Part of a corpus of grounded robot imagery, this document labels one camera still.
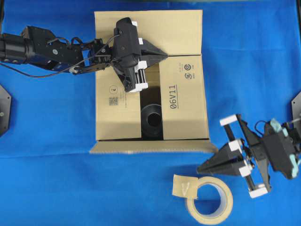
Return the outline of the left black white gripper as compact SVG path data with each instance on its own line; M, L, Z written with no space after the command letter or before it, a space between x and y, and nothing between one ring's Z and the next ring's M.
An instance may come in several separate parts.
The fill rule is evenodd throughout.
M147 69L167 59L168 54L146 39L142 39L140 44L137 27L131 21L117 21L114 35L111 63L125 92L130 92L135 89L135 66L138 62L140 69Z

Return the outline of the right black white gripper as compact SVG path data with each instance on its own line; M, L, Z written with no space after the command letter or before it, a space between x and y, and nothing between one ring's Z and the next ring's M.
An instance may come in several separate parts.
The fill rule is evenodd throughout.
M230 124L238 122L244 139L235 138ZM268 173L269 160L260 137L251 131L247 122L240 114L234 114L220 120L229 142L226 143L210 159L197 167L198 174L221 174L242 176L246 179L251 198L257 198L271 191L270 175ZM255 184L251 177L252 170L258 167L262 183Z

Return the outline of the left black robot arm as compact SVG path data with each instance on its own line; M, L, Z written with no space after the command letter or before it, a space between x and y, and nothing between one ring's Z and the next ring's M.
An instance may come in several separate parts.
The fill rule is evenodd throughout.
M52 75L97 72L112 67L125 92L148 88L145 69L167 59L168 55L149 41L140 38L137 23L129 17L116 22L114 35L83 42L55 36L50 30L27 26L20 36L0 36L0 64L30 64L52 71Z

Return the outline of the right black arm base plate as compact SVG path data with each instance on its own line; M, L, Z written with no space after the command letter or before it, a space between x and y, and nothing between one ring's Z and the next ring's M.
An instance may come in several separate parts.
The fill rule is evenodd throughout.
M301 93L299 92L291 101L293 126L301 128Z

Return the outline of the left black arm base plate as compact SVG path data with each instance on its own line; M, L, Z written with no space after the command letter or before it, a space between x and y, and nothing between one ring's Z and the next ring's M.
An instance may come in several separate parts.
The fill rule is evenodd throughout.
M11 95L0 86L0 136L9 129Z

